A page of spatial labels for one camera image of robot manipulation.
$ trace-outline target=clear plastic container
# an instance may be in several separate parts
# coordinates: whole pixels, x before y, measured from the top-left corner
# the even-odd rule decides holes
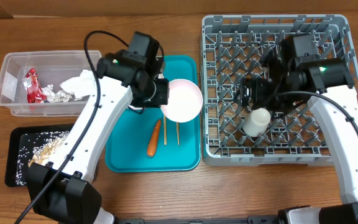
[[[101,54],[90,50],[89,56],[96,66]],[[53,91],[61,90],[60,84],[90,70],[83,50],[56,50],[44,52],[17,52],[5,56],[0,72],[0,106],[11,109],[14,116],[78,116],[88,97],[80,101],[73,98],[67,103],[28,103],[23,85],[26,73],[34,68],[41,87],[53,84]]]

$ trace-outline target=carrot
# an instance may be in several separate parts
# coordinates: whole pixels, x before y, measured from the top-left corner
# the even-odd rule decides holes
[[[161,119],[155,124],[152,137],[150,138],[149,145],[147,146],[147,156],[153,157],[157,151],[158,136],[160,135]]]

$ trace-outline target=wooden table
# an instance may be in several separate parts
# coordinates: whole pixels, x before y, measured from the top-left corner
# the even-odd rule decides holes
[[[358,58],[358,11],[347,11]],[[184,54],[197,63],[203,16],[126,16],[0,20],[0,69],[9,52],[80,50],[91,30],[107,30],[130,40],[135,30],[152,35],[166,55]],[[122,45],[107,36],[92,37],[90,49],[103,54]],[[9,188],[4,174],[9,135],[16,127],[74,122],[75,118],[19,118],[0,106],[0,223],[13,223],[30,202],[25,187]],[[296,205],[340,204],[333,167],[208,167],[189,172],[117,174],[100,158],[94,183],[105,210],[122,218],[221,218],[276,214]],[[23,223],[54,223],[32,211]]]

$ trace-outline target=gray dish rack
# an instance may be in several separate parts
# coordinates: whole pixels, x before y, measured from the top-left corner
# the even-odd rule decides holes
[[[324,136],[306,105],[270,122],[252,138],[241,129],[246,111],[233,102],[246,77],[264,78],[259,59],[293,34],[307,33],[321,58],[345,60],[357,83],[358,65],[342,15],[222,15],[202,23],[201,87],[203,160],[211,166],[260,164],[332,165]]]

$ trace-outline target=white cup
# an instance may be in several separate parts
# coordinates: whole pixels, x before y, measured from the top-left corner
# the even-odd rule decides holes
[[[246,123],[242,128],[249,136],[258,137],[266,131],[269,122],[269,111],[265,108],[259,108],[248,114],[248,117],[246,117]]]

